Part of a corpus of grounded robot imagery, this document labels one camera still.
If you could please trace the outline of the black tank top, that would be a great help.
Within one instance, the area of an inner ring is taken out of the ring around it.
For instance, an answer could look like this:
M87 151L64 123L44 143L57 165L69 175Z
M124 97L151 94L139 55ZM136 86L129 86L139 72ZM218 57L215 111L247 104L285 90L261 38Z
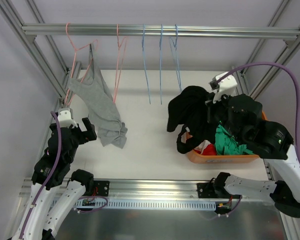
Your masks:
M209 92L201 86L188 86L168 103L167 131L172 133L182 125L177 136L177 151L186 154L203 141L214 144L217 125L208 123L205 101Z

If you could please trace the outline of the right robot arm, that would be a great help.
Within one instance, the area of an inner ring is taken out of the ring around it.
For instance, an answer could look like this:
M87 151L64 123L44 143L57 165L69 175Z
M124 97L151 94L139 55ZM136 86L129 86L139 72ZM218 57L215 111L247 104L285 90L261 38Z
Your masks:
M213 193L221 199L230 195L260 199L285 215L300 218L300 162L289 131L278 122L264 120L262 104L245 94L224 94L219 100L214 96L209 93L205 101L207 121L224 127L236 142L272 166L281 179L258 181L221 172L214 180Z

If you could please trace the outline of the blue hanger of white top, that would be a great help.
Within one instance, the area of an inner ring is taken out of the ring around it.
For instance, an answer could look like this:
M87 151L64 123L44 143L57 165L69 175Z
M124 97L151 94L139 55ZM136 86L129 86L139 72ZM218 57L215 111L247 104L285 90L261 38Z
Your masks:
M142 59L143 59L144 76L145 76L145 81L146 81L146 86L147 86L148 102L151 105L151 91L150 91L149 78L148 78L147 66L146 66L145 33L146 33L146 26L145 26L145 24L143 24L142 40L141 40Z

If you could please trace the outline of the blue hanger of red top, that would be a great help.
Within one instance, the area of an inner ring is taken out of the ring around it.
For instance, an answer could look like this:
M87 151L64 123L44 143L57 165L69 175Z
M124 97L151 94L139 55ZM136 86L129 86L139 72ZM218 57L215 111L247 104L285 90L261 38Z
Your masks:
M172 37L169 37L169 46L170 46L170 51L171 51L171 56L173 59L173 63L175 66L175 72L176 72L176 78L177 78L177 83L179 87L179 91L182 92L182 80L181 80L181 73L180 73L180 64L179 64L179 55L178 55L178 25L175 25L175 39Z

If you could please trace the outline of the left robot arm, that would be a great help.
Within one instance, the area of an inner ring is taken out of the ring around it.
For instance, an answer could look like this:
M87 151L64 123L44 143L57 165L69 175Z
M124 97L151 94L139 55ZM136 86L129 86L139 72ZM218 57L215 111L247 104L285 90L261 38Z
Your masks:
M55 239L77 200L94 191L93 174L78 169L72 173L59 200L52 203L70 171L78 147L97 139L95 127L87 117L82 119L86 128L82 131L78 124L62 126L61 118L55 113L52 116L56 122L50 125L52 133L47 148L34 166L30 197L19 227L11 237L13 240Z

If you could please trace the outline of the blue hanger of green top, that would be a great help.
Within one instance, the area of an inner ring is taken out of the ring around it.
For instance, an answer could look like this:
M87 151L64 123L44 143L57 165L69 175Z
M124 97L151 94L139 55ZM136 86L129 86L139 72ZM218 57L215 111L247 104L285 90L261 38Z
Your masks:
M163 104L162 92L162 40L163 40L163 25L160 25L160 38L159 38L159 96L160 104Z

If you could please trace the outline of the white tank top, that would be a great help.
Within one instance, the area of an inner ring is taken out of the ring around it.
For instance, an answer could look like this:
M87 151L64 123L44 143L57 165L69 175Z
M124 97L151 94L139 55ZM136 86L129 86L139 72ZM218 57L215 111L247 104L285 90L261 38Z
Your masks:
M205 140L201 142L197 147L194 148L194 151L196 151L199 154L203 154L204 150L207 148L208 145L211 143L208 140Z

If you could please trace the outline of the green tank top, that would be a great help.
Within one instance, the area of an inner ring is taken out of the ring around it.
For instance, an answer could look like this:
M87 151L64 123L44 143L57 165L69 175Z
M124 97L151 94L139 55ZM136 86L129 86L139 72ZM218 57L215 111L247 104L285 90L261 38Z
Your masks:
M239 144L220 124L216 128L214 147L220 156L242 156L253 155L246 144Z

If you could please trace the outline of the red tank top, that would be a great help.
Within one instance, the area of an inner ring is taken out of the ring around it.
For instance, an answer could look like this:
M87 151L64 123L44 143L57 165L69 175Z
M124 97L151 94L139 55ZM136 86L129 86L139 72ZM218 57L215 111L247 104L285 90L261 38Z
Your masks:
M216 151L215 146L212 143L210 143L210 145L208 145L204 149L203 153L200 154L200 155L203 155L203 156L216 156L217 155L217 151Z

